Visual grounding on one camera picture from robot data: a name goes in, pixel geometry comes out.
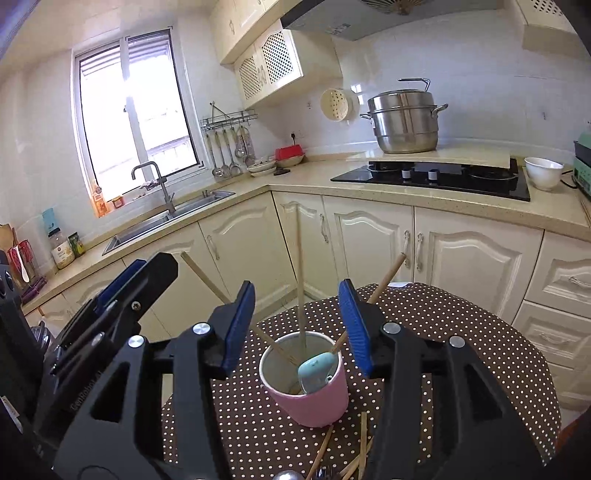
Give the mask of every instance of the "window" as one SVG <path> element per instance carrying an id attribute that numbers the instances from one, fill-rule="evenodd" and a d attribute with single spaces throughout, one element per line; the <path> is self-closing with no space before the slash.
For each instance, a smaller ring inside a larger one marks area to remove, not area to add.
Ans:
<path id="1" fill-rule="evenodd" d="M 163 176 L 201 167 L 187 126 L 170 31 L 159 31 L 76 57 L 77 123 L 84 166 L 105 200 Z"/>

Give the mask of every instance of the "round table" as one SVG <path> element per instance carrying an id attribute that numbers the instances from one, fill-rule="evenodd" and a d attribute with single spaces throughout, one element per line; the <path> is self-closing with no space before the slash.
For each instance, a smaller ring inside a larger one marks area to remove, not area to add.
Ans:
<path id="1" fill-rule="evenodd" d="M 376 285 L 358 289 L 367 300 Z M 411 283 L 388 287 L 377 301 L 387 320 L 396 321 L 418 336 L 443 341 L 464 337 L 482 362 L 497 377 L 517 413 L 530 431 L 544 463 L 554 454 L 560 431 L 560 410 L 543 355 L 513 327 L 468 301 L 432 286 Z M 344 331 L 337 297 L 305 306 L 308 330 L 337 339 Z M 292 308 L 259 324 L 273 338 L 297 330 Z M 232 474 L 238 480 L 271 479 L 281 470 L 308 473 L 326 434 L 324 429 L 302 427 L 282 412 L 269 397 L 258 376 L 261 355 L 267 346 L 252 332 L 246 337 L 240 363 L 227 381 L 212 381 L 220 432 Z M 368 412 L 369 435 L 379 424 L 381 380 L 363 377 L 349 345 L 342 349 L 348 376 L 349 407 L 335 423 L 322 465 L 342 470 L 359 453 L 360 415 Z M 423 375 L 421 457 L 428 457 L 433 407 L 430 376 Z M 176 462 L 172 403 L 163 407 L 164 457 Z"/>

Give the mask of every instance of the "pink bucket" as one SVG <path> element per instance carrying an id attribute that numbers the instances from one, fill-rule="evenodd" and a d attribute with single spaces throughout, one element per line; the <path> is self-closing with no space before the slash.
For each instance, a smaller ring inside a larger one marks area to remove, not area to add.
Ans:
<path id="1" fill-rule="evenodd" d="M 277 339 L 277 343 L 298 358 L 298 332 Z M 307 357 L 330 351 L 335 343 L 326 335 L 306 332 Z M 272 347 L 262 354 L 259 375 L 269 395 L 296 423 L 306 427 L 324 427 L 336 422 L 349 405 L 349 392 L 343 357 L 339 352 L 339 364 L 333 378 L 320 390 L 309 395 L 290 395 L 294 385 L 299 385 L 297 367 L 280 356 Z"/>

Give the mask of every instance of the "drawer handle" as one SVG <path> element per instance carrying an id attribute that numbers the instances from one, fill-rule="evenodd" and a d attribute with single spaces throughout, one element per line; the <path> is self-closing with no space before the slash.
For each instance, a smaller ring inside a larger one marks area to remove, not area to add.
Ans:
<path id="1" fill-rule="evenodd" d="M 404 260 L 404 266 L 406 268 L 410 268 L 410 258 L 408 257 L 408 246 L 410 244 L 410 231 L 406 230 L 404 232 L 404 247 L 402 248 L 402 253 L 406 255 L 406 259 Z"/>
<path id="2" fill-rule="evenodd" d="M 591 288 L 591 284 L 579 280 L 577 277 L 569 277 L 569 280 L 581 288 Z"/>
<path id="3" fill-rule="evenodd" d="M 329 236 L 326 235 L 325 231 L 324 231 L 324 221 L 326 219 L 324 218 L 324 214 L 320 214 L 320 233 L 322 234 L 322 236 L 324 237 L 324 243 L 327 244 L 329 242 Z"/>
<path id="4" fill-rule="evenodd" d="M 213 243 L 213 238 L 212 238 L 211 235 L 208 235 L 207 236 L 207 243 L 209 244 L 209 248 L 212 249 L 213 255 L 215 255 L 216 260 L 219 260 L 220 259 L 220 255 L 219 255 L 219 253 L 217 253 L 217 247 L 216 247 L 216 244 Z"/>
<path id="5" fill-rule="evenodd" d="M 551 336 L 546 335 L 545 333 L 539 333 L 538 336 L 541 339 L 544 339 L 546 342 L 548 342 L 550 345 L 568 345 L 569 343 L 572 342 L 572 340 L 567 340 L 567 339 L 562 339 L 562 340 L 555 340 L 553 339 Z"/>
<path id="6" fill-rule="evenodd" d="M 417 262 L 417 272 L 423 271 L 423 258 L 421 252 L 423 250 L 423 234 L 417 235 L 417 255 L 415 255 L 415 261 Z"/>

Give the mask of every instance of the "black gas stove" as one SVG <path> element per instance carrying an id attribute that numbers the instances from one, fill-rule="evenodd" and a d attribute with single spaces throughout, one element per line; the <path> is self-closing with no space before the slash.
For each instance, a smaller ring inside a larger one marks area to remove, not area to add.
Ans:
<path id="1" fill-rule="evenodd" d="M 367 166 L 348 171 L 331 180 L 429 187 L 530 201 L 525 174 L 514 158 L 511 159 L 509 168 L 458 163 L 371 161 Z"/>

